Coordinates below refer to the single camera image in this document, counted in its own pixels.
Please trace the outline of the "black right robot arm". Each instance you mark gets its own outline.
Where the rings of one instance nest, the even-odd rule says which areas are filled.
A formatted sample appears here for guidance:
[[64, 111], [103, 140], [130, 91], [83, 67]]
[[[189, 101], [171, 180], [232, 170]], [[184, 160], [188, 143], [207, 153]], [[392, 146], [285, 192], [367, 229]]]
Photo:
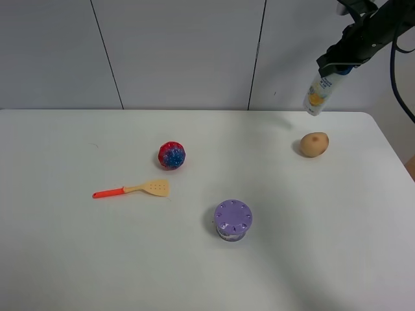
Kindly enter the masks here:
[[353, 23], [341, 39], [317, 59], [320, 76], [358, 67], [378, 51], [414, 27], [414, 1], [387, 1], [378, 7], [373, 1], [340, 1]]

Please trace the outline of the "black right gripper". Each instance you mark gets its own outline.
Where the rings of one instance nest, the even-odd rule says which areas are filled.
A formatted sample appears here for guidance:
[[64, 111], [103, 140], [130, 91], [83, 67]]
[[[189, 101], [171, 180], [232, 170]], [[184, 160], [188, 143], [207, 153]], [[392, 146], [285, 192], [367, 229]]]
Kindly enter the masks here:
[[327, 77], [346, 67], [366, 63], [392, 41], [399, 20], [397, 14], [378, 12], [362, 23], [354, 24], [330, 51], [316, 60], [320, 76]]

